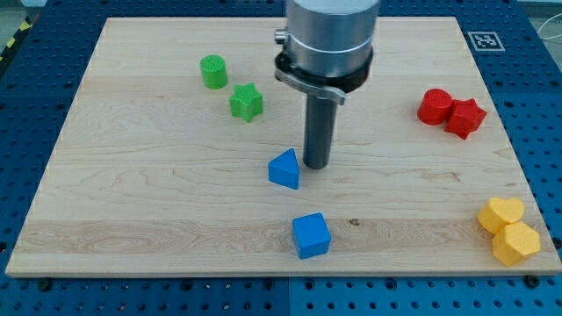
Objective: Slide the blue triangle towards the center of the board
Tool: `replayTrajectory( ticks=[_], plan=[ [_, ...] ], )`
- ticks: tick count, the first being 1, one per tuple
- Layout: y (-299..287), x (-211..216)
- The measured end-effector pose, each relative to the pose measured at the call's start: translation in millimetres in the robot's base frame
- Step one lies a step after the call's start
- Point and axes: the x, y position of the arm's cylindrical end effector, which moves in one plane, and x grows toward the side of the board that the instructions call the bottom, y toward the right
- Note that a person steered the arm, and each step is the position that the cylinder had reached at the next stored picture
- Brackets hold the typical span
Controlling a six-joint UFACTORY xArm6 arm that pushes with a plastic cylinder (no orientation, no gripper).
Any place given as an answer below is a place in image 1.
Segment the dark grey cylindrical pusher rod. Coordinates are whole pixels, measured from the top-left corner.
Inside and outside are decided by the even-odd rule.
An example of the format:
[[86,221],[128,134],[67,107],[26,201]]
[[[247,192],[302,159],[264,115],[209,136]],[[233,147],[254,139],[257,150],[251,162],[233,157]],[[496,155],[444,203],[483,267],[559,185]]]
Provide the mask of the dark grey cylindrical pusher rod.
[[324,169],[329,163],[337,107],[327,98],[306,96],[303,161],[310,169]]

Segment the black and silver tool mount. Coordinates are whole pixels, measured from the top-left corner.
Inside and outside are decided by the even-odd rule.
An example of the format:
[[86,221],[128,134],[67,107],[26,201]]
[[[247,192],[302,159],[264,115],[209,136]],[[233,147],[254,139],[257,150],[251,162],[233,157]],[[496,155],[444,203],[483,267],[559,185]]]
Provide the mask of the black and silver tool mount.
[[359,40],[331,31],[310,35],[302,39],[287,28],[274,32],[276,43],[282,47],[274,61],[274,76],[295,90],[342,105],[346,95],[369,76],[373,32],[361,35]]

